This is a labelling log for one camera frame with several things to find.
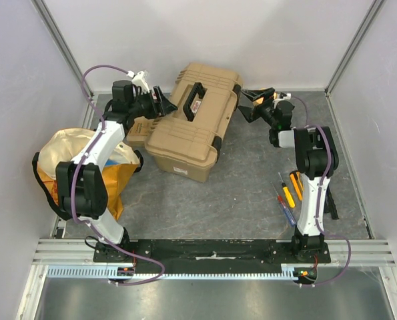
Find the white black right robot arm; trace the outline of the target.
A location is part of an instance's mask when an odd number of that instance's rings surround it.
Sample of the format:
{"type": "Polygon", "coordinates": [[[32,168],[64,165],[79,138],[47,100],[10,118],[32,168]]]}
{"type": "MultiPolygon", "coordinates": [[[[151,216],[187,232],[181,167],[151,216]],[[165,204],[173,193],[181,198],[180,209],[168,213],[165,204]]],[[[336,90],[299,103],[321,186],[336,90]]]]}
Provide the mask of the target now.
{"type": "Polygon", "coordinates": [[[295,225],[290,254],[297,262],[306,262],[324,248],[323,211],[331,176],[338,167],[338,153],[329,127],[306,125],[293,127],[294,105],[289,93],[274,88],[240,91],[247,105],[238,105],[249,123],[261,118],[269,126],[274,147],[293,148],[296,167],[302,176],[302,205],[295,225]]]}

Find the tan plastic toolbox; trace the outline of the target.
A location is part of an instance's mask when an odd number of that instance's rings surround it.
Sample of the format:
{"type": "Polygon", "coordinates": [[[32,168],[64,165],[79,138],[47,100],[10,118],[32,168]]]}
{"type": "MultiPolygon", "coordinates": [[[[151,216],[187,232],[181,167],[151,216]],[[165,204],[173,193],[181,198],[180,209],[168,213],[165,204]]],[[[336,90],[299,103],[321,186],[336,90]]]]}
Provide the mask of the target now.
{"type": "Polygon", "coordinates": [[[169,100],[177,111],[150,125],[145,150],[159,169],[204,183],[218,162],[238,106],[239,73],[190,63],[177,76],[169,100]]]}

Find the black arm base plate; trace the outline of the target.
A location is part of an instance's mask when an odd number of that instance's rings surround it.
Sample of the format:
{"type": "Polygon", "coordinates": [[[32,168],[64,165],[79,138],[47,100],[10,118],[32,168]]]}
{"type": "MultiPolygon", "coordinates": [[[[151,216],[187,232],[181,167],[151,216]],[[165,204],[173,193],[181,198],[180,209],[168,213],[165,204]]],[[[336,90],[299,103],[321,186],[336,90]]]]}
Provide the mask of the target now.
{"type": "Polygon", "coordinates": [[[275,239],[138,239],[127,251],[167,265],[179,261],[234,260],[268,261],[277,264],[330,263],[328,245],[318,249],[294,251],[290,241],[275,239]]]}

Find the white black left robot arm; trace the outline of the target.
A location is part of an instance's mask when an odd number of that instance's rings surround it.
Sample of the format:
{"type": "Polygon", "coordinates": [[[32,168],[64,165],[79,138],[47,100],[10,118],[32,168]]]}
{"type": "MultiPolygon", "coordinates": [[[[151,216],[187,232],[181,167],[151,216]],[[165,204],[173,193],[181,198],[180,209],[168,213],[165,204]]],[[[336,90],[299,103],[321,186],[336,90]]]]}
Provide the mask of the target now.
{"type": "Polygon", "coordinates": [[[103,168],[138,117],[157,119],[177,111],[160,87],[145,91],[128,80],[113,82],[112,99],[91,140],[70,161],[57,164],[59,207],[78,224],[86,224],[109,245],[108,253],[122,262],[131,256],[128,232],[110,213],[103,168]]]}

